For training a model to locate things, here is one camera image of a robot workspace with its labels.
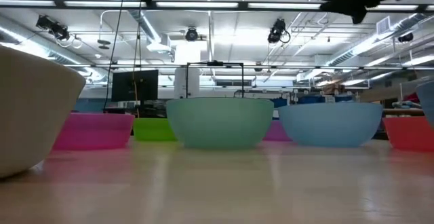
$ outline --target mint green bowl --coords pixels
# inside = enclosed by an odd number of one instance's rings
[[[273,107],[251,98],[176,99],[167,102],[167,118],[185,147],[249,149],[265,137]]]
[[[176,142],[176,137],[164,118],[140,118],[134,120],[134,138],[142,142]]]

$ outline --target monitor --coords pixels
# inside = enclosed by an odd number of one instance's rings
[[[158,70],[113,73],[111,100],[113,102],[158,99]]]

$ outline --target fluorescent light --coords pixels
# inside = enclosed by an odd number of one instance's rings
[[[68,7],[146,7],[146,3],[139,1],[65,1]]]
[[[0,6],[2,5],[56,6],[54,1],[45,1],[45,0],[0,0]]]
[[[380,4],[370,10],[415,10],[417,5]]]
[[[84,68],[84,67],[91,67],[90,64],[64,64],[65,67],[71,67],[71,68]]]
[[[367,66],[367,67],[373,67],[374,65],[381,64],[382,62],[384,62],[384,61],[386,61],[386,60],[388,60],[388,58],[379,58],[379,59],[377,59],[377,60],[374,60],[374,61],[372,61],[372,62],[369,62],[366,66]]]
[[[216,75],[215,78],[217,80],[234,80],[234,79],[242,79],[241,75]],[[244,80],[253,80],[255,78],[254,75],[244,75]]]
[[[364,81],[365,81],[364,79],[354,79],[354,80],[343,82],[342,85],[344,85],[344,86],[351,86],[351,85],[355,85],[355,84],[358,84],[358,83],[361,83],[361,82],[364,82]]]
[[[147,45],[147,48],[151,52],[170,52],[171,48],[169,46],[152,42],[151,44]]]
[[[157,2],[158,7],[238,7],[238,3],[229,2]]]
[[[318,10],[318,3],[249,3],[249,8]]]
[[[321,82],[319,82],[316,86],[325,86],[325,85],[328,85],[328,84],[331,84],[332,82],[331,81],[321,81]]]
[[[420,58],[413,58],[413,60],[405,62],[403,65],[405,66],[413,66],[413,65],[418,65],[418,64],[422,64],[425,62],[429,62],[434,60],[434,55],[428,55],[428,56],[423,56]]]
[[[391,73],[393,73],[393,72],[388,72],[388,73],[384,73],[384,74],[381,74],[381,75],[377,75],[377,76],[371,78],[371,80],[381,79],[383,77],[386,77],[386,76],[390,75]]]

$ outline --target white bowl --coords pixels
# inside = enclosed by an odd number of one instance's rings
[[[0,46],[0,177],[50,152],[85,79],[72,69]]]

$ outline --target plastic bowl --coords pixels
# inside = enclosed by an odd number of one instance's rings
[[[71,113],[53,150],[125,148],[130,139],[133,121],[133,115]]]
[[[72,69],[0,46],[0,177],[44,160],[85,79]]]
[[[264,141],[291,142],[292,140],[286,135],[282,123],[279,120],[273,120],[269,130],[267,131],[267,135],[264,137]]]
[[[134,120],[134,138],[142,142],[176,142],[168,119],[140,118]]]
[[[391,117],[383,119],[393,148],[403,151],[434,151],[434,130],[427,118]]]
[[[176,138],[189,148],[247,149],[265,136],[273,103],[251,98],[188,98],[167,102]]]
[[[318,103],[279,108],[286,134],[299,145],[358,147],[378,129],[382,106],[370,103]]]
[[[434,81],[417,87],[417,94],[428,122],[434,127]]]

